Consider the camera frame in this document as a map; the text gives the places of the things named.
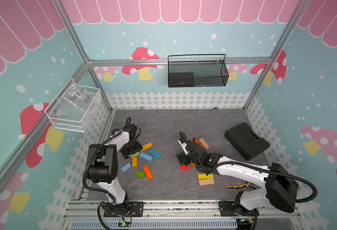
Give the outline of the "lime green small block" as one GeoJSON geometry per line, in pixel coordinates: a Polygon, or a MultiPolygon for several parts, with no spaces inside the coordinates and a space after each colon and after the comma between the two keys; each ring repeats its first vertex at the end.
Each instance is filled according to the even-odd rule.
{"type": "Polygon", "coordinates": [[[131,158],[135,158],[135,157],[137,157],[137,156],[139,156],[139,155],[140,155],[140,152],[136,152],[136,153],[134,153],[134,154],[131,154],[130,157],[131,157],[131,158]]]}

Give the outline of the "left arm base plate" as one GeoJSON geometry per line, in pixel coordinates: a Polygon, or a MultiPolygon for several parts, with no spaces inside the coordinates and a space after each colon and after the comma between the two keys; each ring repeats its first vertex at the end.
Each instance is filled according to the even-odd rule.
{"type": "Polygon", "coordinates": [[[114,205],[112,207],[108,207],[104,211],[104,217],[142,217],[144,209],[144,202],[129,202],[122,203],[118,205],[114,205]]]}

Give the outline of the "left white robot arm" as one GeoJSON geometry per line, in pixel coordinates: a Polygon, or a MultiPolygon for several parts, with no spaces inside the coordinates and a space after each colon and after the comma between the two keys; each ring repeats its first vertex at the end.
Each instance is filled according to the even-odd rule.
{"type": "Polygon", "coordinates": [[[124,217],[131,211],[127,192],[118,181],[119,171],[117,153],[120,151],[125,159],[141,152],[142,145],[137,141],[137,126],[131,123],[131,117],[121,129],[114,129],[112,135],[101,144],[91,144],[88,149],[87,164],[83,173],[83,188],[88,191],[104,193],[108,202],[100,203],[101,208],[111,214],[124,217]]]}

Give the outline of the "tan long block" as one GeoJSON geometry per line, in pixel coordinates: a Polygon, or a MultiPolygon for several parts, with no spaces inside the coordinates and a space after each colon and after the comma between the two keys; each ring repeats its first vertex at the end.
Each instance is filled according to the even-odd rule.
{"type": "Polygon", "coordinates": [[[208,150],[209,149],[209,145],[206,143],[206,141],[203,138],[199,139],[199,142],[201,143],[201,145],[208,150]]]}

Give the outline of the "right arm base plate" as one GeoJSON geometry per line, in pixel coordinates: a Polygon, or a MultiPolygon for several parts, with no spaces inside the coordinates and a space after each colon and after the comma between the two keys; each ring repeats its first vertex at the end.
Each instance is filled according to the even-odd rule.
{"type": "Polygon", "coordinates": [[[241,205],[234,205],[233,201],[221,200],[218,202],[219,211],[222,217],[258,217],[257,209],[247,210],[241,205]]]}

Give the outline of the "teal long block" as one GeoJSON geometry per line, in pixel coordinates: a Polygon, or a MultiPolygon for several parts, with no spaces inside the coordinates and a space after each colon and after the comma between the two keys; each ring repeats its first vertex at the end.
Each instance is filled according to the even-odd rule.
{"type": "Polygon", "coordinates": [[[149,150],[149,153],[150,153],[152,156],[154,156],[156,159],[160,159],[160,158],[161,158],[161,155],[160,155],[158,152],[156,152],[154,149],[150,149],[150,150],[149,150]]]}

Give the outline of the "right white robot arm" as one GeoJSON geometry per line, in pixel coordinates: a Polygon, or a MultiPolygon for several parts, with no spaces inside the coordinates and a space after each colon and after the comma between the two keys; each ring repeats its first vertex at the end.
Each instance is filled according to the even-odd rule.
{"type": "Polygon", "coordinates": [[[283,166],[273,163],[260,166],[239,162],[217,153],[207,153],[196,139],[189,140],[181,131],[178,143],[183,152],[177,155],[182,166],[194,164],[205,175],[231,176],[256,185],[251,191],[240,191],[232,205],[238,215],[258,208],[274,207],[292,213],[297,203],[314,200],[318,190],[311,182],[289,174],[283,166]]]}

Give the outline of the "orange long block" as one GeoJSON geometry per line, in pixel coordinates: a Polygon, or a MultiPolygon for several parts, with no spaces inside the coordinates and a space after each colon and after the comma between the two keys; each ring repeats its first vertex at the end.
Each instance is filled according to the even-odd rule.
{"type": "Polygon", "coordinates": [[[145,166],[143,167],[143,170],[144,170],[144,173],[145,173],[147,179],[148,179],[148,180],[151,180],[151,179],[153,178],[153,175],[152,175],[152,173],[151,173],[149,167],[148,167],[147,165],[145,165],[145,166]]]}

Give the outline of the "yellow-orange long block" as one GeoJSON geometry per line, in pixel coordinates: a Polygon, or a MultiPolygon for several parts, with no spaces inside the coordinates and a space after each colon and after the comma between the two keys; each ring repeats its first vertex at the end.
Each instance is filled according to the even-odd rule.
{"type": "Polygon", "coordinates": [[[145,145],[142,146],[141,151],[146,151],[146,150],[152,148],[152,146],[153,146],[152,143],[145,144],[145,145]]]}

